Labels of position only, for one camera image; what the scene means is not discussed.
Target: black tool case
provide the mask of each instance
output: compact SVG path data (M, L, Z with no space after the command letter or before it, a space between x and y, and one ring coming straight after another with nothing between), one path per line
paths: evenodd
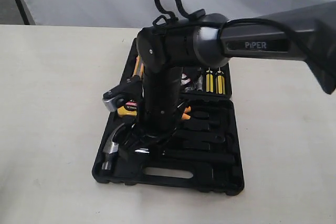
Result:
M121 80L132 76L137 56L134 40ZM114 169L110 173L103 172L104 145L121 123L117 113L110 113L92 169L95 180L99 183L140 183L239 194L244 188L244 177L234 105L230 100L232 89L228 64L222 71L226 80L225 95L196 90L181 92L181 96L190 100L192 120L181 121L162 158L152 159L142 153L130 156L127 161L118 157ZM144 172L148 167L184 170L192 173L192 177L148 175Z

